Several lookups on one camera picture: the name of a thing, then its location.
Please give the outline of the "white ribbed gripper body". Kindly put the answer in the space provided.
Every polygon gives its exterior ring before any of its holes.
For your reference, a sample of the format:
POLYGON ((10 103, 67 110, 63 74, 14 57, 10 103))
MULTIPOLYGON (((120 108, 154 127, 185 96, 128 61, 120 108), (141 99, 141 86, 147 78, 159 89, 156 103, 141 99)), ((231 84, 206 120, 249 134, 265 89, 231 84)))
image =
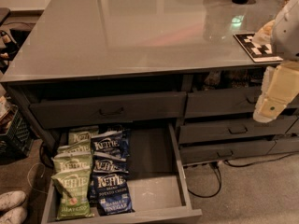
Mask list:
POLYGON ((262 82, 262 87, 261 87, 261 91, 262 91, 261 97, 262 97, 262 99, 264 99, 265 94, 269 89, 269 86, 270 86, 272 77, 274 75, 274 72, 275 72, 275 68, 271 67, 271 66, 267 66, 265 71, 264 71, 263 82, 262 82))

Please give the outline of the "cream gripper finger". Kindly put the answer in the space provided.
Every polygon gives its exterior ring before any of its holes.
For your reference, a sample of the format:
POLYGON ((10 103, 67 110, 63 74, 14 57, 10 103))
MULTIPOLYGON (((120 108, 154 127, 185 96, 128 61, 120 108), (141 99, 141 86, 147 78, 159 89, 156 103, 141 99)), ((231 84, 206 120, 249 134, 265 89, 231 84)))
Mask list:
POLYGON ((275 120, 299 94, 299 62, 283 61, 275 68, 264 99, 261 95, 255 105, 253 119, 268 123, 275 120))

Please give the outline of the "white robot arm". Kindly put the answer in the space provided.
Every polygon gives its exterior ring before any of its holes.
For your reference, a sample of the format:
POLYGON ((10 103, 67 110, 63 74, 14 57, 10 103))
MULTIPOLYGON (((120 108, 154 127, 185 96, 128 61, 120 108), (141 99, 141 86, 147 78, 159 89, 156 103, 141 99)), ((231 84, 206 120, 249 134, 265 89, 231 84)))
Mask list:
POLYGON ((263 74, 261 95, 253 119, 267 123, 276 119, 299 94, 299 0, 289 0, 276 17, 253 37, 259 45, 270 44, 283 59, 263 74))

